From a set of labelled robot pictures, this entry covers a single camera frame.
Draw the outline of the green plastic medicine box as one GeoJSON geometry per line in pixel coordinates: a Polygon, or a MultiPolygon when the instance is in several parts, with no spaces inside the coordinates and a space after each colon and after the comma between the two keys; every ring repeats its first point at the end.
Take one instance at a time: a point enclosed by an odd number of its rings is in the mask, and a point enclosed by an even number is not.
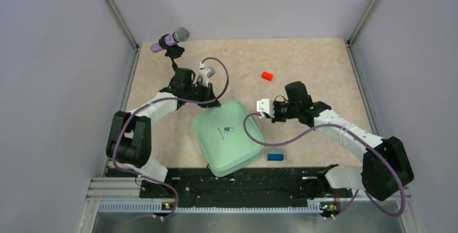
{"type": "Polygon", "coordinates": [[[257,141],[264,137],[250,112],[237,100],[222,103],[197,115],[192,128],[208,167],[216,177],[227,176],[262,157],[264,146],[251,140],[244,128],[257,141]]]}

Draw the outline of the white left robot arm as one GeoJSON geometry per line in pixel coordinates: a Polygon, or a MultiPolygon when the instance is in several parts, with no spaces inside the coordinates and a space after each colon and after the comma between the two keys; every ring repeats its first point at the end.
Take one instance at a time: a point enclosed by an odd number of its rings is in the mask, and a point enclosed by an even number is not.
{"type": "Polygon", "coordinates": [[[166,178],[168,169],[151,155],[151,128],[187,102],[202,108],[219,107],[221,104],[210,82],[214,74],[212,67],[202,66],[198,75],[190,69],[178,68],[168,86],[147,103],[129,112],[116,112],[107,140],[107,157],[116,164],[126,164],[136,175],[154,181],[152,189],[160,197],[170,195],[173,182],[166,178]]]}

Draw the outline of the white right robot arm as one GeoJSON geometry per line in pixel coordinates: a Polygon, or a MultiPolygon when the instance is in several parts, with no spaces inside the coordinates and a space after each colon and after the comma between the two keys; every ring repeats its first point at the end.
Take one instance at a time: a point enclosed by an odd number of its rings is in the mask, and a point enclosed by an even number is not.
{"type": "Polygon", "coordinates": [[[361,167],[334,165],[316,182],[318,192],[331,196],[340,188],[364,190],[384,201],[414,180],[405,147],[395,136],[383,138],[347,121],[322,101],[313,101],[302,82],[285,86],[282,101],[262,100],[264,111],[273,123],[297,119],[322,133],[352,153],[361,167]]]}

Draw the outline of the black microphone stand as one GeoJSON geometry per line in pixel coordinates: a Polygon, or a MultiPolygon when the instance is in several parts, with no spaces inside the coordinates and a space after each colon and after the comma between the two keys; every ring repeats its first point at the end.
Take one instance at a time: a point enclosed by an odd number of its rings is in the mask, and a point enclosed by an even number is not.
{"type": "Polygon", "coordinates": [[[179,42],[181,42],[181,40],[176,38],[174,34],[163,35],[158,41],[160,47],[166,51],[165,57],[168,57],[171,60],[173,71],[178,69],[175,59],[181,57],[185,51],[183,47],[178,45],[179,42]]]}

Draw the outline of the orange block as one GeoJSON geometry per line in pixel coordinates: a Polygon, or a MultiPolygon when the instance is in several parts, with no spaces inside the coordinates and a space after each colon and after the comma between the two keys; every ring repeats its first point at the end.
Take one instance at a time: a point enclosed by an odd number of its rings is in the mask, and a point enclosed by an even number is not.
{"type": "Polygon", "coordinates": [[[273,79],[273,74],[270,73],[270,72],[264,71],[264,72],[261,74],[261,78],[262,78],[262,79],[265,79],[265,80],[267,80],[267,81],[272,81],[272,79],[273,79]]]}

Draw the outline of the purple grey microphone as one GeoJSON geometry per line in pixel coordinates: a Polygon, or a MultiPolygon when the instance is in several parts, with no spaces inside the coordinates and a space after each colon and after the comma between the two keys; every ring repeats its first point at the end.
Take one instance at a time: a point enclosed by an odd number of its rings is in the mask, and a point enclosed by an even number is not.
{"type": "Polygon", "coordinates": [[[180,42],[185,42],[189,39],[190,32],[184,28],[179,27],[173,33],[162,36],[157,42],[150,46],[153,53],[158,53],[162,50],[167,50],[180,42]]]}

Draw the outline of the blue grey small box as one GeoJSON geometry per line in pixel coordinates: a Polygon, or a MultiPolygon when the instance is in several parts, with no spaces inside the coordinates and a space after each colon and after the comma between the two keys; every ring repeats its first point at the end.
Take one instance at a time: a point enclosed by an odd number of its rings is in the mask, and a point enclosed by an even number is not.
{"type": "Polygon", "coordinates": [[[271,162],[281,162],[285,159],[285,152],[283,149],[269,148],[266,149],[266,160],[271,162]]]}

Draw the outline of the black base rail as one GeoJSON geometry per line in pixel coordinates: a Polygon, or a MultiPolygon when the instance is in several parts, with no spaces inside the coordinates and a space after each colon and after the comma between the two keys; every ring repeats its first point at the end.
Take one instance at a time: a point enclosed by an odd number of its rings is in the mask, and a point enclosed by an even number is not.
{"type": "Polygon", "coordinates": [[[140,198],[179,196],[180,208],[305,208],[312,201],[352,196],[351,190],[332,189],[322,182],[324,167],[243,168],[224,177],[208,168],[171,168],[169,187],[142,182],[140,198]]]}

